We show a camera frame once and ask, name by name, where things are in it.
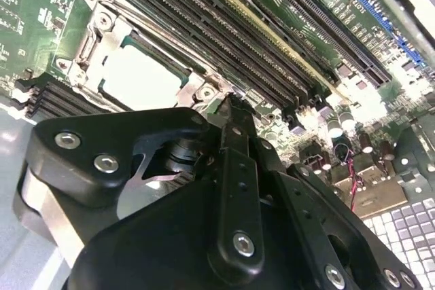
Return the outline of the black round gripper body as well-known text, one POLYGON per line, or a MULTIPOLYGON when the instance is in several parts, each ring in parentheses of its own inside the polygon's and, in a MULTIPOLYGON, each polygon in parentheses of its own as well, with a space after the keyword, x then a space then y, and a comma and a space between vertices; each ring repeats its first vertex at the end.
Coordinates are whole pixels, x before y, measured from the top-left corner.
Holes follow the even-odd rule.
MULTIPOLYGON (((184 186, 99 232, 82 250, 68 289, 226 289, 207 251, 215 232, 214 182, 184 186)), ((246 289, 314 289, 285 212, 261 206, 264 266, 246 289)))

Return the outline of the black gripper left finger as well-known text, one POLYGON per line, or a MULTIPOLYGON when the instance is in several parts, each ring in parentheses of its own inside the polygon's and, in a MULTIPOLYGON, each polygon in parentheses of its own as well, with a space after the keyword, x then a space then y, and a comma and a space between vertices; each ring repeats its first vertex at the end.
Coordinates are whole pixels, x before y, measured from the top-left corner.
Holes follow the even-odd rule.
POLYGON ((227 285, 246 285, 263 269, 264 241, 257 164, 237 121, 241 101, 225 98, 217 111, 222 126, 185 107, 42 121, 27 147, 22 197, 73 269, 99 232, 124 219, 117 205, 134 176, 154 177, 183 160, 194 178, 180 188, 203 181, 217 187, 211 269, 227 285))

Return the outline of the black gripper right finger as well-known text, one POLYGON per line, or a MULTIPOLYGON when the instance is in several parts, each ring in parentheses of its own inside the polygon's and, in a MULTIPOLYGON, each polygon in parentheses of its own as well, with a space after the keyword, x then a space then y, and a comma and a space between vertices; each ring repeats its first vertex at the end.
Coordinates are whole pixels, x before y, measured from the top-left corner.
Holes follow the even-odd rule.
POLYGON ((301 164, 285 168, 258 137, 245 100, 237 121, 248 132, 260 188, 290 220, 302 289, 420 289, 421 283, 319 177, 301 164))

